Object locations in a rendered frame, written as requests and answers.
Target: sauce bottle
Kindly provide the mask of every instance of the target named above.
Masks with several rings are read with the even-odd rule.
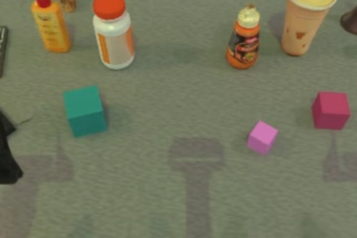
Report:
[[[254,5],[247,5],[238,13],[230,37],[226,59],[232,67],[248,69],[258,58],[260,15]]]
[[[31,11],[45,48],[51,52],[68,52],[71,41],[60,4],[52,0],[35,0]]]
[[[94,0],[93,26],[102,63],[113,70],[134,60],[130,15],[124,0]]]

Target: small cube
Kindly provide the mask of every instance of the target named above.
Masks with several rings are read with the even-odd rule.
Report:
[[[312,105],[315,128],[341,130],[351,116],[345,93],[321,91]]]
[[[249,133],[247,145],[259,154],[268,154],[279,131],[263,121],[259,121]]]
[[[107,130],[102,101],[97,86],[69,90],[64,92],[67,119],[74,137]]]

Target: teal cube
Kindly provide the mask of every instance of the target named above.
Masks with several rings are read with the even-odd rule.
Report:
[[[107,130],[97,86],[69,90],[63,93],[63,97],[73,136],[77,138]]]

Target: red cube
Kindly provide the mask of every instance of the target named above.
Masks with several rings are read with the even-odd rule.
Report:
[[[341,130],[351,115],[347,94],[319,92],[312,105],[312,115],[315,128]]]

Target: pill bottle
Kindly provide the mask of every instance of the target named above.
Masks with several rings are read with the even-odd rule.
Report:
[[[125,0],[94,0],[93,26],[102,63],[113,70],[134,60],[131,19]]]
[[[227,49],[226,59],[232,67],[248,69],[258,59],[260,14],[254,5],[247,5],[238,13]]]

